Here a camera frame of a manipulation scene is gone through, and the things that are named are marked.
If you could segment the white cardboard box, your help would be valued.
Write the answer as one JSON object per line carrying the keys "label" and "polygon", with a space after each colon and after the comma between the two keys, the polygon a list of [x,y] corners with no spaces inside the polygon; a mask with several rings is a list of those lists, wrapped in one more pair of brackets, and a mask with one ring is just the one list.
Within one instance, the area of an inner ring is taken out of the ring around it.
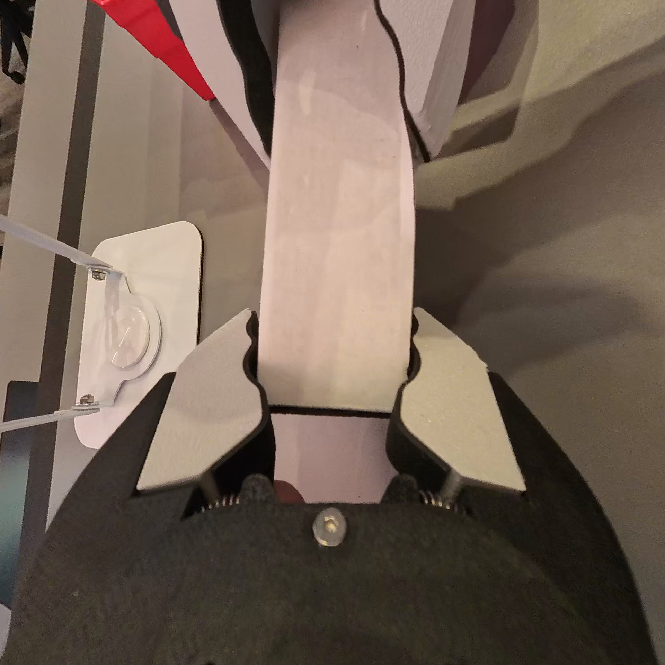
{"label": "white cardboard box", "polygon": [[377,503],[410,359],[414,183],[394,45],[373,1],[284,1],[258,377],[278,478]]}

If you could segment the white mounting plate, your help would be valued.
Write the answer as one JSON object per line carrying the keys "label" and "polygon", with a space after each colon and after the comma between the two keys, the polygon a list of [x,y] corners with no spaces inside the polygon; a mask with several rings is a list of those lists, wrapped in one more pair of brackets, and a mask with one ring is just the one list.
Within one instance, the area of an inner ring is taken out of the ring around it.
{"label": "white mounting plate", "polygon": [[198,342],[203,241],[190,222],[178,221],[102,241],[98,264],[125,273],[130,290],[149,299],[162,323],[162,342],[148,371],[126,383],[111,408],[74,419],[82,445],[98,449],[166,373],[175,371]]}

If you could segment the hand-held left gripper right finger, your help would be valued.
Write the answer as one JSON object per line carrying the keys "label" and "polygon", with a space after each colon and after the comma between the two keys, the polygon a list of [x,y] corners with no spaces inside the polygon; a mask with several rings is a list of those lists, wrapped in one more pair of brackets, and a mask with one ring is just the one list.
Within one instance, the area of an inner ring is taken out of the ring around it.
{"label": "hand-held left gripper right finger", "polygon": [[413,312],[411,364],[387,433],[388,459],[432,499],[466,487],[519,495],[526,483],[478,354],[424,309]]}

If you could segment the clear disc bracket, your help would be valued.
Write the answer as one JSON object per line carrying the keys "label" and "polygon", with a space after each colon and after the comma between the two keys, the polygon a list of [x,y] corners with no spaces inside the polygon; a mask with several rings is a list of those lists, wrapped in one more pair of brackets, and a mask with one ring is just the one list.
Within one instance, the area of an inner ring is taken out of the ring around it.
{"label": "clear disc bracket", "polygon": [[114,406],[121,388],[152,366],[162,342],[157,309],[131,292],[125,273],[102,264],[86,269],[77,415]]}

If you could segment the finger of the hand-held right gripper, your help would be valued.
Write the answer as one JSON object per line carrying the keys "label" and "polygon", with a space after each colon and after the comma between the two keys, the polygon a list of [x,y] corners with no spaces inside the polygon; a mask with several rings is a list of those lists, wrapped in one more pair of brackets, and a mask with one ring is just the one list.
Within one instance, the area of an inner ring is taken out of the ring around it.
{"label": "finger of the hand-held right gripper", "polygon": [[400,66],[402,104],[421,159],[447,142],[468,64],[475,1],[375,1]]}
{"label": "finger of the hand-held right gripper", "polygon": [[179,33],[213,97],[270,167],[279,1],[171,1]]}

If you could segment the dark screen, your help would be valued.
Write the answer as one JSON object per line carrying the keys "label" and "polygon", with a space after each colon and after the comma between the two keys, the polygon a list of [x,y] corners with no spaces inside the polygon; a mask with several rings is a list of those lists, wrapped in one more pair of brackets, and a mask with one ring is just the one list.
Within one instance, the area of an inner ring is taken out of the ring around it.
{"label": "dark screen", "polygon": [[[3,420],[34,417],[37,391],[36,382],[9,382]],[[32,441],[32,427],[1,434],[1,606],[6,609],[12,606],[18,574]]]}

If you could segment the red plastic strip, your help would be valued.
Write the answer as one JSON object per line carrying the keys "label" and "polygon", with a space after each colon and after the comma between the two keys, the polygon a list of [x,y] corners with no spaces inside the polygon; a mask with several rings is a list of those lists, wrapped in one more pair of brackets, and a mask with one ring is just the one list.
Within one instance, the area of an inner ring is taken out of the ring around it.
{"label": "red plastic strip", "polygon": [[202,99],[214,99],[181,37],[169,1],[95,1],[95,4]]}

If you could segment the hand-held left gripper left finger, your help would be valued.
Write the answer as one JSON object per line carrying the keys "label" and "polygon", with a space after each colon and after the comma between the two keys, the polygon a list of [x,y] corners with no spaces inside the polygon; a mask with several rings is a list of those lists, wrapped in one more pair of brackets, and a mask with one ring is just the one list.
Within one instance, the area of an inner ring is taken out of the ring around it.
{"label": "hand-held left gripper left finger", "polygon": [[245,309],[176,370],[137,490],[191,486],[203,499],[239,496],[246,478],[273,480],[273,425],[257,379],[258,317]]}

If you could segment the black stand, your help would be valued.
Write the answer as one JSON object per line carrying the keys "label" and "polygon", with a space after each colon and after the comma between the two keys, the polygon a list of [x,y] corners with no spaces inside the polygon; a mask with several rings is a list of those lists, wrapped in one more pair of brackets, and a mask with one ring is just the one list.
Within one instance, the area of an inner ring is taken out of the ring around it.
{"label": "black stand", "polygon": [[32,37],[34,10],[33,1],[1,1],[1,71],[17,85],[25,83],[25,73],[10,69],[12,52],[16,49],[27,70],[29,53],[25,37]]}

